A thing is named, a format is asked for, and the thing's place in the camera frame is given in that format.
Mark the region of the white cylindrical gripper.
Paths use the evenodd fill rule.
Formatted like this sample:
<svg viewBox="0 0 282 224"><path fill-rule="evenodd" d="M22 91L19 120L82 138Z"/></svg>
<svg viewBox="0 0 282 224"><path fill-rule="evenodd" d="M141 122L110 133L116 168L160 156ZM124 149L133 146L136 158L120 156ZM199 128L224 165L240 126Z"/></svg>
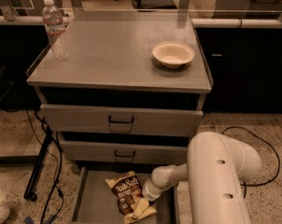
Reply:
<svg viewBox="0 0 282 224"><path fill-rule="evenodd" d="M145 198L139 200L132 213L132 219L138 219L149 207L149 202L156 201L163 193L163 190L157 187L149 178L143 185L142 194Z"/></svg>

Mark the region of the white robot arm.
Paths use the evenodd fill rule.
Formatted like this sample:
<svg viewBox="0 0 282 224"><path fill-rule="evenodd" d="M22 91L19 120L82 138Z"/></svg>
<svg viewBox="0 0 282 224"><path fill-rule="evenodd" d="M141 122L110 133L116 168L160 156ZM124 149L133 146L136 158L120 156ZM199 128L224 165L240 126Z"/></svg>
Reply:
<svg viewBox="0 0 282 224"><path fill-rule="evenodd" d="M187 162L154 169L142 194L154 202L186 180L192 224L251 224L241 183L260 171L261 157L252 146L220 133L203 132L191 139Z"/></svg>

